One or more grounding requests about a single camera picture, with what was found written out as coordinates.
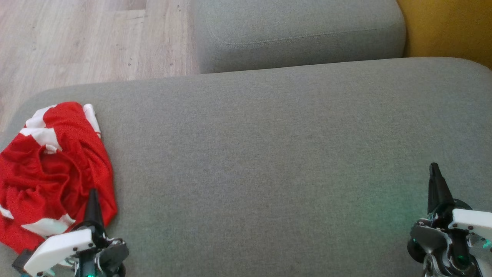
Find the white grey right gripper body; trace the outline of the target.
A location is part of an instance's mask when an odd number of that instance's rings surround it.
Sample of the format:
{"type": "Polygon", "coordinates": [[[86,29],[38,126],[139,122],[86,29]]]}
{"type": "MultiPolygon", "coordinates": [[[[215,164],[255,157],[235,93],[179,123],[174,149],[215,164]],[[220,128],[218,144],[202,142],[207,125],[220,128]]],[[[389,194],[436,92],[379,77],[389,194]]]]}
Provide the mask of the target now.
{"type": "Polygon", "coordinates": [[[421,277],[492,277],[492,262],[478,258],[478,247],[492,254],[492,212],[471,209],[455,200],[445,211],[416,221],[408,254],[423,266],[421,277]]]}

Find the red printed basketball jersey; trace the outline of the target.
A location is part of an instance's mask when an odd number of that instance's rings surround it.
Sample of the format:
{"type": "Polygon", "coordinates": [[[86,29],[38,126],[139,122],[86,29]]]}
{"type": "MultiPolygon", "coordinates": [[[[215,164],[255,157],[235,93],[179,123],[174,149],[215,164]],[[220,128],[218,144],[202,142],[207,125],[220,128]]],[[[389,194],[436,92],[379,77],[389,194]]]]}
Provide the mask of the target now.
{"type": "Polygon", "coordinates": [[[20,253],[65,233],[84,219],[92,188],[107,226],[118,208],[102,139],[82,135],[62,152],[47,154],[20,131],[0,152],[0,243],[20,253]]]}

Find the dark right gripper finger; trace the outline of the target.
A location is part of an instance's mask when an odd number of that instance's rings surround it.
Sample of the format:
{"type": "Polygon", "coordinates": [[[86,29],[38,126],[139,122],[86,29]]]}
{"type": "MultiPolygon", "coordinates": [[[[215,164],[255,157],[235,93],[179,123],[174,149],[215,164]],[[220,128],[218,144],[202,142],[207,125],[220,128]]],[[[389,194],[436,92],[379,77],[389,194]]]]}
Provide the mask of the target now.
{"type": "Polygon", "coordinates": [[[444,219],[450,217],[454,207],[455,201],[448,184],[438,164],[433,162],[429,165],[427,212],[444,219]]]}

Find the large grey sofa seat cushion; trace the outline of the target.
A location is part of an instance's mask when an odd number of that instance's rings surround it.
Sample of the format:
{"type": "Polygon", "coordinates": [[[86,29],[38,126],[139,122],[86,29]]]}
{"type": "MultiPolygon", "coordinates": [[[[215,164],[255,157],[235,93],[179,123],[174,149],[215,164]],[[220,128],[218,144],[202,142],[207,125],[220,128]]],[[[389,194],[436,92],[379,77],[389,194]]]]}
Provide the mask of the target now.
{"type": "Polygon", "coordinates": [[[460,58],[306,65],[44,91],[94,106],[127,277],[421,277],[429,165],[492,212],[492,70],[460,58]]]}

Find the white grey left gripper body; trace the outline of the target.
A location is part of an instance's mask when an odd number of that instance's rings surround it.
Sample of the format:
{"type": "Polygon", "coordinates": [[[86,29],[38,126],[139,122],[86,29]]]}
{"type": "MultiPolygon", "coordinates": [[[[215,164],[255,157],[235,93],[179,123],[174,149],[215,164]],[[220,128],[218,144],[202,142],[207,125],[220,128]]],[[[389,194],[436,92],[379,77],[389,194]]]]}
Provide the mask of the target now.
{"type": "Polygon", "coordinates": [[[126,277],[124,261],[129,254],[123,239],[109,238],[95,227],[82,227],[45,240],[22,263],[22,273],[47,277],[51,268],[65,262],[74,277],[126,277]]]}

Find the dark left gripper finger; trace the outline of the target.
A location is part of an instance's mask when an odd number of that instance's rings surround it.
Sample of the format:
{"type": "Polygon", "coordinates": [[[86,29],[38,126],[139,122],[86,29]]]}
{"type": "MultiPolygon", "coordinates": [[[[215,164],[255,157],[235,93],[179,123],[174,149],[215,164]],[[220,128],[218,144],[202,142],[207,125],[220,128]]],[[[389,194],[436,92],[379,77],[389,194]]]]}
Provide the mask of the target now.
{"type": "Polygon", "coordinates": [[[89,192],[83,223],[91,229],[94,244],[97,247],[105,247],[106,231],[98,193],[95,188],[92,188],[89,192]]]}

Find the red shorts with white trim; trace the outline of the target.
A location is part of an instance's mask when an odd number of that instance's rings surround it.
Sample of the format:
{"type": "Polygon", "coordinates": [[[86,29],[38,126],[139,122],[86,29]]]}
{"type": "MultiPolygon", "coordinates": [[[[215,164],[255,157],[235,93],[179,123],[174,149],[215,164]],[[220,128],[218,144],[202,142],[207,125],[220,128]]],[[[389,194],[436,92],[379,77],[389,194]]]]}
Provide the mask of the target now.
{"type": "Polygon", "coordinates": [[[90,133],[101,139],[95,109],[92,104],[79,102],[61,102],[39,109],[20,131],[45,147],[47,154],[62,152],[64,145],[90,133]]]}

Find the large yellow sofa back cushion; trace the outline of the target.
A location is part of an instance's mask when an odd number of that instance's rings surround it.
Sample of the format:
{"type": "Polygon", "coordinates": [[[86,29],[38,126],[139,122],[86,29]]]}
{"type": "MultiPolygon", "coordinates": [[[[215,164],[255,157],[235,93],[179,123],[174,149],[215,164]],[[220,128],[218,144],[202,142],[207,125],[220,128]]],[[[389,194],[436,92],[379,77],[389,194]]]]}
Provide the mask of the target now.
{"type": "Polygon", "coordinates": [[[492,0],[397,0],[406,57],[454,57],[492,70],[492,0]]]}

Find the medium grey sofa seat cushion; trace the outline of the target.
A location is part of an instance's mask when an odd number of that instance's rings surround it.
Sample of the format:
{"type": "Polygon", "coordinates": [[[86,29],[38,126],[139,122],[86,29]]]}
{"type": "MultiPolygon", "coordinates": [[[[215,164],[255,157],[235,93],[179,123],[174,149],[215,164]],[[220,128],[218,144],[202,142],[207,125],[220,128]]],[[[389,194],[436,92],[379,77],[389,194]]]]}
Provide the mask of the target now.
{"type": "Polygon", "coordinates": [[[401,58],[397,0],[192,0],[200,73],[401,58]]]}

